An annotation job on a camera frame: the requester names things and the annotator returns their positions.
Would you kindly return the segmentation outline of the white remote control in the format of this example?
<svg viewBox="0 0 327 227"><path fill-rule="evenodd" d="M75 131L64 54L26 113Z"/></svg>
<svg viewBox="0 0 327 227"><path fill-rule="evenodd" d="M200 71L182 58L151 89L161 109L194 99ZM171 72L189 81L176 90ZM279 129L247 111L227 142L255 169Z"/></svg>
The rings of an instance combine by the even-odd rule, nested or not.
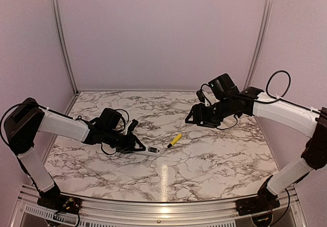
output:
<svg viewBox="0 0 327 227"><path fill-rule="evenodd" d="M153 157L161 156L161 150L159 148L151 147L151 146L145 146L140 151L136 151L135 153L146 155L146 156L153 156Z"/></svg>

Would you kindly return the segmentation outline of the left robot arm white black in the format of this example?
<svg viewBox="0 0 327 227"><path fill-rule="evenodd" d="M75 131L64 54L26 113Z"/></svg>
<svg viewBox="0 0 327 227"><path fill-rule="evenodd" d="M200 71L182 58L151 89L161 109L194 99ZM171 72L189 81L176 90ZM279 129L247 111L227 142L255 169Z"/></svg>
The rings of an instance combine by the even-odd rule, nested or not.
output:
<svg viewBox="0 0 327 227"><path fill-rule="evenodd" d="M43 162L34 150L34 139L39 132L55 134L86 145L109 145L118 153L135 153L146 146L133 134L137 125L122 130L116 127L124 121L115 109L105 108L99 117L90 121L73 118L41 106L33 98L27 98L5 111L1 117L1 139L16 156L23 171L35 185L40 206L64 212L78 212L80 200L64 196Z"/></svg>

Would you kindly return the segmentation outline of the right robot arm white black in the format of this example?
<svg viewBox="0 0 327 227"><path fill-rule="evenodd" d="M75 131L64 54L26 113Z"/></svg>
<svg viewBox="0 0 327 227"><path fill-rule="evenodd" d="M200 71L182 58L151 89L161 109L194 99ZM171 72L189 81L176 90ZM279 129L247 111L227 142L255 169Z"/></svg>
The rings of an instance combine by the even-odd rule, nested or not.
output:
<svg viewBox="0 0 327 227"><path fill-rule="evenodd" d="M207 83L216 103L206 100L203 91L196 92L199 103L192 106L185 119L187 124L220 129L225 118L242 115L273 120L290 127L306 137L308 141L301 156L270 176L259 188L255 197L237 200L239 215L272 211L280 203L278 195L290 185L303 180L311 171L326 166L326 108L308 108L283 96L273 96L268 90L248 87L239 91L229 74L225 73Z"/></svg>

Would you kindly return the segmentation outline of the yellow screwdriver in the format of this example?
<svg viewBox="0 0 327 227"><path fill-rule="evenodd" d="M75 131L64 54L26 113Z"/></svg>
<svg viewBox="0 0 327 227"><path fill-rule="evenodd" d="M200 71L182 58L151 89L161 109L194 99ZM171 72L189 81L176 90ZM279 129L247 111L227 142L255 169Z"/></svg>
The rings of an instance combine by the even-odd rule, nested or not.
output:
<svg viewBox="0 0 327 227"><path fill-rule="evenodd" d="M167 148L171 148L172 146L174 146L180 139L182 138L182 134L178 134L173 140L172 142L170 142L167 146Z"/></svg>

